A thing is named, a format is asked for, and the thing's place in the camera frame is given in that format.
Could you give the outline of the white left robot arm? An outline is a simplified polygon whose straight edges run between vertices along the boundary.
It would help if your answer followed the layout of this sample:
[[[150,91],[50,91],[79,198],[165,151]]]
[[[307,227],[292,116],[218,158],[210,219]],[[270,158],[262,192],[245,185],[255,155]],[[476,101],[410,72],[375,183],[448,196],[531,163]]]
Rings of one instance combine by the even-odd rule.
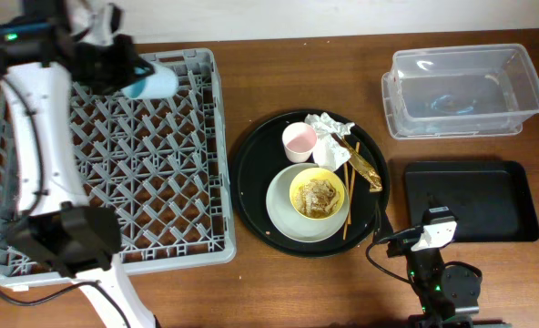
[[[109,94],[153,73],[130,36],[110,46],[43,32],[0,33],[0,86],[19,164],[20,216],[9,246],[69,279],[107,327],[157,327],[124,272],[117,216],[89,204],[68,126],[73,82]]]

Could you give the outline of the light blue plastic cup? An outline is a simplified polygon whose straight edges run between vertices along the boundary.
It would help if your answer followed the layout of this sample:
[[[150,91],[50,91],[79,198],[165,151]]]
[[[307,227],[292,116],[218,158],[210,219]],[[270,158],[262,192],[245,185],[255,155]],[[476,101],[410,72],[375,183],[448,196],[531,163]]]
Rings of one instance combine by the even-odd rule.
[[[177,74],[158,62],[150,62],[154,73],[138,82],[124,87],[121,92],[131,99],[158,99],[173,97],[178,92]]]

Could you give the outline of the pink plastic cup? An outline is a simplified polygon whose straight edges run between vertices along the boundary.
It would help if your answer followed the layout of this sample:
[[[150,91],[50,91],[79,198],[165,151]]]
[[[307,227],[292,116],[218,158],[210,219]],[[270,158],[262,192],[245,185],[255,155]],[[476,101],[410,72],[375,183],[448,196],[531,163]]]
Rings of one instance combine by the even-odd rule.
[[[287,159],[293,163],[301,163],[310,158],[318,137],[312,126],[296,122],[284,129],[281,140]]]

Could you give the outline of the white napkin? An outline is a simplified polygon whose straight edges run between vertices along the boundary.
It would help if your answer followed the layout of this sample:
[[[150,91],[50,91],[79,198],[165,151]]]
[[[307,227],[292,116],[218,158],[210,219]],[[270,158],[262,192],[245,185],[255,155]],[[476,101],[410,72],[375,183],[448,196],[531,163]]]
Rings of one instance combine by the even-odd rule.
[[[350,135],[351,129],[355,126],[354,122],[338,122],[326,112],[320,115],[309,114],[305,117],[304,122],[310,125],[317,135],[312,157],[320,168],[336,171],[350,159],[350,152],[340,146],[332,134],[336,134],[339,138]]]

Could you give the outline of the gold coffee sachet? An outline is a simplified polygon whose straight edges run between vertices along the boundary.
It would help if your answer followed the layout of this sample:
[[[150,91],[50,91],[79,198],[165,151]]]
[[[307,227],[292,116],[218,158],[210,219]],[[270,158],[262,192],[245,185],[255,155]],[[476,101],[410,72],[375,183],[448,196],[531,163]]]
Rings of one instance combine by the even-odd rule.
[[[376,169],[338,134],[331,133],[331,136],[341,147],[349,151],[351,166],[370,183],[370,192],[382,191],[381,177]]]

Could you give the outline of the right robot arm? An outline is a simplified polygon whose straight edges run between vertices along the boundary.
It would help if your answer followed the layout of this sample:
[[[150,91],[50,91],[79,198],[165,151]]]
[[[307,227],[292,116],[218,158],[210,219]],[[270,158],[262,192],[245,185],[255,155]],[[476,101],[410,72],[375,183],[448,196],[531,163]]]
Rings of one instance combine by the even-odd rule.
[[[405,258],[407,283],[422,306],[421,315],[408,318],[410,327],[474,327],[483,274],[471,264],[445,261],[441,255],[456,228],[449,208],[432,205],[421,223],[387,238],[387,256]]]

